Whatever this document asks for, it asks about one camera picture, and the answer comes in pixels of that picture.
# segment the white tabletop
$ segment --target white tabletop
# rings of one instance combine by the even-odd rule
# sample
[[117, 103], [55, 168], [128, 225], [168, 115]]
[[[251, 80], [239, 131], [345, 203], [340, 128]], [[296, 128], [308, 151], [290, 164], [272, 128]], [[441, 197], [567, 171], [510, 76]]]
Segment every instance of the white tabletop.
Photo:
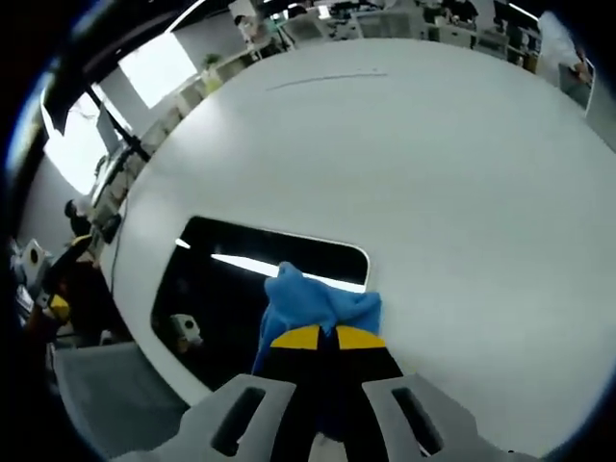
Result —
[[489, 441], [542, 455], [579, 427], [616, 360], [615, 178], [576, 104], [506, 62], [404, 39], [277, 55], [209, 96], [141, 173], [115, 300], [195, 404], [208, 391], [150, 327], [190, 217], [359, 245], [401, 365], [469, 408]]

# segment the blue towel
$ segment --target blue towel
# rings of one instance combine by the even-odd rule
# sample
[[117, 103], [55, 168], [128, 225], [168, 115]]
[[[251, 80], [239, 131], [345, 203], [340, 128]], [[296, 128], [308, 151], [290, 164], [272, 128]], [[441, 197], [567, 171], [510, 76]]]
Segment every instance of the blue towel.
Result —
[[371, 292], [354, 294], [304, 277], [290, 263], [281, 263], [278, 277], [266, 280], [269, 305], [261, 320], [259, 350], [252, 371], [261, 369], [271, 343], [289, 330], [318, 324], [325, 334], [336, 324], [378, 334], [381, 297]]

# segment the person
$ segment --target person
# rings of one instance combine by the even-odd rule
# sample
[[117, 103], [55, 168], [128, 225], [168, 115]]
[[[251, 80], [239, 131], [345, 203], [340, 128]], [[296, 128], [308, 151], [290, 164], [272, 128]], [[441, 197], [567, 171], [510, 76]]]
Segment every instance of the person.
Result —
[[470, 0], [443, 0], [441, 4], [445, 10], [445, 18], [448, 22], [469, 22], [475, 24], [479, 16], [477, 8]]
[[579, 81], [589, 84], [592, 76], [580, 48], [576, 48], [571, 34], [551, 11], [545, 11], [537, 23], [541, 32], [541, 50], [536, 74], [559, 87], [560, 70], [564, 65], [572, 70]]
[[79, 201], [69, 200], [64, 205], [64, 215], [70, 219], [70, 229], [76, 237], [90, 233], [91, 223], [87, 219], [87, 212], [80, 207]]
[[273, 36], [268, 30], [268, 26], [256, 16], [244, 16], [238, 14], [234, 18], [235, 25], [238, 26], [244, 41], [249, 47], [258, 48], [262, 58], [278, 53]]

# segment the black slot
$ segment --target black slot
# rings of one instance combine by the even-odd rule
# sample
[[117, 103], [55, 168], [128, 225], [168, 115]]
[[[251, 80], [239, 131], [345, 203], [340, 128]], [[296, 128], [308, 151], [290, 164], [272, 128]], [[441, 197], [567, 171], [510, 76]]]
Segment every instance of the black slot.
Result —
[[400, 409], [402, 409], [406, 421], [411, 425], [415, 439], [427, 452], [426, 455], [422, 451], [422, 456], [429, 457], [439, 452], [443, 448], [441, 440], [436, 434], [429, 417], [423, 411], [422, 405], [413, 398], [411, 392], [406, 388], [394, 390], [392, 394]]
[[232, 457], [238, 453], [240, 439], [265, 396], [263, 390], [247, 388], [235, 402], [212, 440], [212, 448]]

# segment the ceiling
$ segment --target ceiling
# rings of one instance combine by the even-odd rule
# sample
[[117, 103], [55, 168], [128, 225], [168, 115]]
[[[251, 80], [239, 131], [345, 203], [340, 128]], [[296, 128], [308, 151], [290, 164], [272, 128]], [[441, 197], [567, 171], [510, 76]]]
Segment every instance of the ceiling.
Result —
[[[195, 0], [107, 0], [77, 23], [72, 38], [58, 48], [54, 84], [45, 107], [54, 125], [64, 130], [66, 113], [88, 83], [98, 82], [117, 62], [164, 32]], [[228, 11], [231, 0], [206, 0], [174, 30]]]

